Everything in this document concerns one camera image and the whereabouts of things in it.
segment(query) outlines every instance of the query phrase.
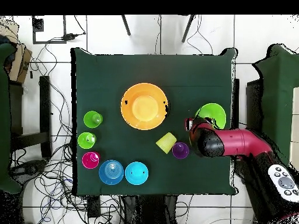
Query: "green cup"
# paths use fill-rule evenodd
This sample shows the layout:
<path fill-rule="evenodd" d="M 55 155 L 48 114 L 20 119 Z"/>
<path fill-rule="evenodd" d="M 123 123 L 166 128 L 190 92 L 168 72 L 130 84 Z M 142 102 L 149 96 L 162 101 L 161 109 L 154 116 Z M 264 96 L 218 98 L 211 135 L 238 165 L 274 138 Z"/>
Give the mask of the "green cup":
<path fill-rule="evenodd" d="M 103 122 L 103 116 L 96 111 L 89 111 L 84 115 L 84 124 L 89 128 L 96 128 Z"/>
<path fill-rule="evenodd" d="M 96 136 L 90 132 L 83 132 L 78 137 L 78 144 L 82 149 L 90 149 L 96 142 Z"/>
<path fill-rule="evenodd" d="M 217 103 L 209 103 L 201 108 L 195 114 L 195 117 L 211 118 L 213 120 L 213 128 L 223 129 L 227 122 L 227 116 L 224 109 Z"/>

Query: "magenta cup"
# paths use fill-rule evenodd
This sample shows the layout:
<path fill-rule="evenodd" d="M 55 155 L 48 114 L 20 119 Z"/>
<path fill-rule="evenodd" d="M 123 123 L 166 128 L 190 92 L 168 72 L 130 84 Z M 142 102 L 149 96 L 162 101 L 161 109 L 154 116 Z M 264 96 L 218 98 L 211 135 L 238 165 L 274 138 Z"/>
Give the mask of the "magenta cup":
<path fill-rule="evenodd" d="M 82 157 L 82 164 L 87 169 L 94 169 L 100 161 L 100 154 L 95 151 L 87 152 Z"/>
<path fill-rule="evenodd" d="M 189 147 L 184 142 L 176 142 L 172 147 L 172 153 L 175 158 L 184 159 L 189 154 Z"/>

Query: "dark green tablecloth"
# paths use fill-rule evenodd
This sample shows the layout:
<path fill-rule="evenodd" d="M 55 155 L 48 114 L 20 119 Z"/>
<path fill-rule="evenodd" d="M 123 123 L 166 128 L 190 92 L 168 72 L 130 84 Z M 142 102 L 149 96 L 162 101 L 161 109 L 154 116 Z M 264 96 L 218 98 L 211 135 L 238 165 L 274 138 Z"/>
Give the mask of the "dark green tablecloth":
<path fill-rule="evenodd" d="M 200 158 L 190 155 L 177 160 L 155 144 L 171 132 L 178 141 L 189 143 L 184 119 L 210 102 L 219 103 L 227 114 L 230 127 L 232 69 L 234 49 L 224 55 L 90 55 L 76 48 L 77 136 L 93 132 L 97 142 L 90 151 L 101 155 L 100 165 L 109 159 L 124 167 L 133 161 L 145 163 L 148 180 L 131 185 L 124 178 L 117 185 L 105 185 L 99 179 L 99 166 L 88 170 L 81 159 L 85 152 L 77 144 L 77 194 L 235 194 L 230 186 L 229 157 Z M 159 86 L 170 102 L 169 117 L 149 131 L 130 127 L 122 118 L 120 101 L 132 85 L 149 82 Z M 103 115 L 103 123 L 95 129 L 84 125 L 87 111 Z"/>
<path fill-rule="evenodd" d="M 293 89 L 299 87 L 299 55 L 280 44 L 271 45 L 267 57 L 254 64 L 263 80 L 262 131 L 277 145 L 272 148 L 288 166 L 290 159 Z"/>

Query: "orange bowl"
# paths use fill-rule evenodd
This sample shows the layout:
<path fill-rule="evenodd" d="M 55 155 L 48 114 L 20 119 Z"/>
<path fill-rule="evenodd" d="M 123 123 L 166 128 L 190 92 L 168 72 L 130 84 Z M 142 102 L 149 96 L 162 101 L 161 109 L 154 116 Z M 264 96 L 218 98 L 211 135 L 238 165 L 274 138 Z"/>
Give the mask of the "orange bowl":
<path fill-rule="evenodd" d="M 156 85 L 138 83 L 124 93 L 120 111 L 128 125 L 139 130 L 150 130 L 163 122 L 168 112 L 168 101 Z"/>

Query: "floor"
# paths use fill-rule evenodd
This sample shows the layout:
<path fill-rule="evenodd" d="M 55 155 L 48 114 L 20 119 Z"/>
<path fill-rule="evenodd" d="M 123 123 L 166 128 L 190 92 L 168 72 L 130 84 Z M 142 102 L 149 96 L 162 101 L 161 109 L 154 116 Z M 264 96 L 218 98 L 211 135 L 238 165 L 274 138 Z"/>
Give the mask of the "floor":
<path fill-rule="evenodd" d="M 33 52 L 34 58 L 37 57 L 44 45 L 33 44 L 32 18 L 30 16 L 7 16 L 7 18 L 19 24 L 19 40 Z M 62 16 L 42 16 L 41 18 L 44 19 L 44 32 L 36 34 L 37 41 L 47 41 L 63 35 Z M 158 15 L 127 15 L 126 18 L 131 36 L 127 35 L 121 16 L 77 16 L 86 35 L 78 36 L 75 40 L 68 41 L 67 44 L 47 46 L 58 61 L 50 74 L 51 83 L 64 94 L 68 107 L 71 108 L 71 56 L 69 53 L 71 47 L 81 47 L 92 54 L 155 53 L 155 44 L 159 33 Z M 199 16 L 196 16 L 192 22 L 187 38 L 196 32 L 198 18 Z M 228 47 L 238 49 L 236 77 L 240 79 L 239 121 L 246 124 L 245 85 L 247 82 L 259 78 L 251 63 L 264 58 L 268 46 L 273 43 L 283 43 L 293 51 L 298 49 L 299 19 L 297 16 L 291 15 L 202 15 L 200 19 L 199 32 L 211 44 L 214 55 L 220 54 L 223 49 Z M 162 54 L 199 53 L 187 42 L 181 42 L 188 20 L 188 16 L 162 15 Z M 74 16 L 66 16 L 66 30 L 67 33 L 82 33 Z M 189 43 L 197 47 L 203 54 L 211 54 L 212 49 L 204 38 L 197 33 L 189 40 Z M 54 56 L 46 50 L 41 52 L 39 59 L 44 62 L 48 71 L 55 65 Z M 33 72 L 33 78 L 31 79 L 27 75 L 23 85 L 25 89 L 22 120 L 24 134 L 39 132 L 38 81 L 40 72 L 34 71 L 35 64 L 32 64 L 32 67 L 33 69 L 30 70 Z M 41 64 L 40 70 L 46 71 Z M 61 108 L 62 97 L 54 90 L 51 91 L 51 100 Z M 52 133 L 55 135 L 60 127 L 59 111 L 52 106 L 52 112 Z M 68 124 L 66 107 L 62 110 L 62 121 Z M 66 135 L 67 133 L 62 130 L 58 137 L 53 136 L 53 141 L 55 141 L 53 149 L 63 145 L 65 141 L 69 141 L 69 136 Z M 26 155 L 20 160 L 41 158 L 39 145 L 26 148 L 26 151 Z M 16 157 L 22 153 L 21 150 L 16 152 Z M 61 151 L 53 157 L 52 163 L 59 159 L 61 159 Z M 67 168 L 66 173 L 71 176 L 72 170 Z M 26 222 L 36 224 L 41 219 L 41 211 L 44 210 L 41 205 L 47 205 L 47 199 L 42 193 L 45 190 L 43 183 L 50 185 L 52 182 L 33 180 L 26 186 L 23 197 L 23 213 Z M 194 195 L 188 216 L 184 214 L 187 208 L 182 202 L 188 205 L 192 196 L 180 195 L 176 211 L 178 224 L 252 224 L 251 203 L 245 186 L 236 176 L 234 177 L 234 186 L 238 189 L 238 194 L 234 196 Z M 110 204 L 111 201 L 103 204 L 102 207 L 107 209 Z M 64 222 L 62 220 L 58 222 L 63 214 L 65 215 Z M 66 213 L 65 209 L 59 205 L 53 205 L 47 217 L 49 218 L 42 224 L 84 224 L 74 208 Z M 115 213 L 112 222 L 117 223 L 118 221 L 119 216 Z"/>

